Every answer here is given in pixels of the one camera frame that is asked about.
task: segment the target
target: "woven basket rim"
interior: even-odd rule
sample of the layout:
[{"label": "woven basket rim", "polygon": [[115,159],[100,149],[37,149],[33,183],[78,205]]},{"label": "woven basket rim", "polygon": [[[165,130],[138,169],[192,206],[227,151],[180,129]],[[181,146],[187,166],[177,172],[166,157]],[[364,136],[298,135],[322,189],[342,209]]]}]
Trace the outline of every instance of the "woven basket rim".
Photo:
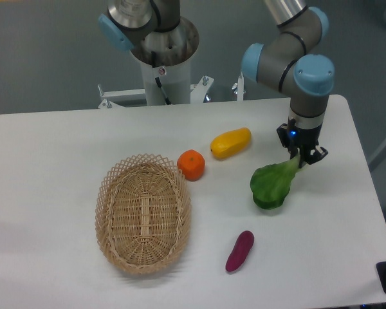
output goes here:
[{"label": "woven basket rim", "polygon": [[[162,179],[166,179],[176,198],[177,221],[175,223],[176,237],[174,243],[172,243],[166,256],[148,265],[129,263],[125,257],[119,254],[113,235],[113,211],[115,209],[115,198],[119,191],[118,188],[129,180],[132,175],[134,176],[134,173],[140,171],[154,173]],[[184,250],[190,234],[190,212],[190,193],[184,176],[173,161],[153,154],[139,154],[138,156],[129,157],[112,167],[99,190],[96,208],[96,235],[100,249],[112,264],[122,270],[132,274],[155,272],[177,260]]]}]

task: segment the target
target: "wicker basket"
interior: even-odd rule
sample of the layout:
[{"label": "wicker basket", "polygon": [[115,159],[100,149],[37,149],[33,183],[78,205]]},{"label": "wicker basket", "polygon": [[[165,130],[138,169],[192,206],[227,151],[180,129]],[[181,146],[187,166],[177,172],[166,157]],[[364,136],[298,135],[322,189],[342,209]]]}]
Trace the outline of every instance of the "wicker basket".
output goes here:
[{"label": "wicker basket", "polygon": [[96,236],[110,263],[148,274],[177,260],[190,232],[190,194],[172,161],[143,154],[116,164],[97,200]]}]

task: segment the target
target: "orange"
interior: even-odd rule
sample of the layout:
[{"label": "orange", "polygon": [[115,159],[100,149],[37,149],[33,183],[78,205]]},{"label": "orange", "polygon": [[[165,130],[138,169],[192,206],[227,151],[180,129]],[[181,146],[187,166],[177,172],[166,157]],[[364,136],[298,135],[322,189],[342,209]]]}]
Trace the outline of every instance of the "orange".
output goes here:
[{"label": "orange", "polygon": [[181,154],[178,159],[178,168],[181,169],[187,180],[194,182],[205,172],[205,159],[196,150],[190,149]]}]

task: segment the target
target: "sweet potato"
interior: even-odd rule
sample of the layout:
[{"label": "sweet potato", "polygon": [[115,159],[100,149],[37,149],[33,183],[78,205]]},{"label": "sweet potato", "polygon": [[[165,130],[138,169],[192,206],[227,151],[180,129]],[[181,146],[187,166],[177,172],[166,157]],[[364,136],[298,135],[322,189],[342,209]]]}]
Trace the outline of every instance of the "sweet potato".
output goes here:
[{"label": "sweet potato", "polygon": [[226,262],[226,271],[234,272],[244,263],[250,249],[253,247],[255,237],[252,232],[246,230],[242,232],[236,240],[232,253]]}]

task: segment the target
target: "blue joint cap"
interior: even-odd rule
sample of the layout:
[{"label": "blue joint cap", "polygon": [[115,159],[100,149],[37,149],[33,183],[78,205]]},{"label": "blue joint cap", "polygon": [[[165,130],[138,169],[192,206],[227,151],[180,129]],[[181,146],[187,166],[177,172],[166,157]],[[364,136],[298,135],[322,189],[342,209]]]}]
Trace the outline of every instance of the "blue joint cap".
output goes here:
[{"label": "blue joint cap", "polygon": [[118,50],[129,51],[134,48],[133,43],[120,31],[119,28],[106,15],[98,18],[98,26],[109,42]]},{"label": "blue joint cap", "polygon": [[242,59],[243,75],[254,82],[257,82],[257,70],[262,49],[263,44],[255,43],[246,50]]},{"label": "blue joint cap", "polygon": [[323,97],[333,89],[335,66],[323,55],[306,55],[296,63],[293,77],[303,92]]},{"label": "blue joint cap", "polygon": [[311,7],[309,9],[314,12],[317,17],[319,17],[320,22],[322,23],[322,38],[320,39],[322,40],[329,32],[329,19],[327,18],[326,13],[324,13],[321,9],[315,7]]}]

